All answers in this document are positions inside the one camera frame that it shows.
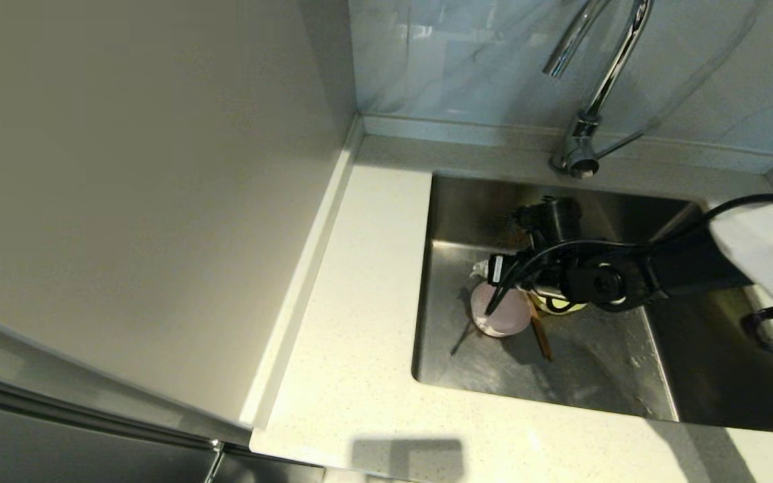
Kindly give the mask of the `yellow plastic bowl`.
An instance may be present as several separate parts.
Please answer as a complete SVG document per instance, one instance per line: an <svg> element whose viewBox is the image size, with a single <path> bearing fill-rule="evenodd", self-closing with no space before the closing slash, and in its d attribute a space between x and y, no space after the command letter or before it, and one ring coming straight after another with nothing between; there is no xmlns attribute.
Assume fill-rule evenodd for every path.
<svg viewBox="0 0 773 483"><path fill-rule="evenodd" d="M552 316L565 316L567 314L574 314L583 310L588 305L579 305L579 303L571 303L567 300L555 299L555 297L547 297L542 294L537 294L534 291L528 293L530 300L533 302L537 310L542 313Z"/></svg>

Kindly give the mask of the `pink plastic bowl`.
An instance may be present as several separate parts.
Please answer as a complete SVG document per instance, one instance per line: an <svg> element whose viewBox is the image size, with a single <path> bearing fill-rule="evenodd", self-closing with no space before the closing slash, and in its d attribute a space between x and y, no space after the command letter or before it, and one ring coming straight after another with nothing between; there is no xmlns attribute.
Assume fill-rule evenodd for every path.
<svg viewBox="0 0 773 483"><path fill-rule="evenodd" d="M519 290L507 291L491 315L485 315L495 288L487 282L476 285L470 293L470 314L475 326L490 337L510 337L531 325L533 306Z"/></svg>

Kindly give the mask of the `chrome gooseneck kitchen faucet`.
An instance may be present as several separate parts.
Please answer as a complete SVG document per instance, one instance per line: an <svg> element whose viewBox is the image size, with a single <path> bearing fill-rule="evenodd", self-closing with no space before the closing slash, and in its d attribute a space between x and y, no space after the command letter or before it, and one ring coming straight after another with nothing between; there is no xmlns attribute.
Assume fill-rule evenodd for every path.
<svg viewBox="0 0 773 483"><path fill-rule="evenodd" d="M552 78L560 78L564 74L592 25L610 2L611 0L585 0L550 53L543 73ZM598 173L599 161L603 157L641 137L640 134L630 135L601 151L593 147L595 134L603 120L602 109L646 30L654 4L656 0L632 1L623 33L610 61L607 62L607 67L601 73L585 106L574 114L562 141L550 156L548 165L555 173L578 180L590 178Z"/></svg>

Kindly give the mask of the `stainless steel sink basin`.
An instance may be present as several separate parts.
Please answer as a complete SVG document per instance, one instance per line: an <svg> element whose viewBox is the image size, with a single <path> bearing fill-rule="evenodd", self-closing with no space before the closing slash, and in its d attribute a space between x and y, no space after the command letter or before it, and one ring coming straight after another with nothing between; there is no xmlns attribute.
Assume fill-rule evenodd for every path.
<svg viewBox="0 0 773 483"><path fill-rule="evenodd" d="M690 424L773 431L773 355L748 340L744 290L722 290L610 314L541 314L550 356L532 327L490 337L470 314L482 279L470 269L529 238L509 215L543 196L571 197L582 233L642 242L697 218L689 201L481 178L433 178L411 373L421 383Z"/></svg>

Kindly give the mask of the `tall beige cabinet panel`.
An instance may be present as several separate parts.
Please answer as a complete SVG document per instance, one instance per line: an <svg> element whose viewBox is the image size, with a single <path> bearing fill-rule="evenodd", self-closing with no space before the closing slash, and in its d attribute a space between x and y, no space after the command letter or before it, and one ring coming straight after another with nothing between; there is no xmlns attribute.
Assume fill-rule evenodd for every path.
<svg viewBox="0 0 773 483"><path fill-rule="evenodd" d="M266 422L360 135L350 0L0 0L0 332L227 442Z"/></svg>

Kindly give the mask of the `dark grey cabinet front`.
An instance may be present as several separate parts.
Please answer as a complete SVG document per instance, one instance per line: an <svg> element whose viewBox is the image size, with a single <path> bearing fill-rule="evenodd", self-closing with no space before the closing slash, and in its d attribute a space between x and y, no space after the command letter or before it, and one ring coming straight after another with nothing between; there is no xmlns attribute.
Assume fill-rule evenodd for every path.
<svg viewBox="0 0 773 483"><path fill-rule="evenodd" d="M0 483L203 483L211 441L0 383ZM325 474L225 443L214 483L323 483Z"/></svg>

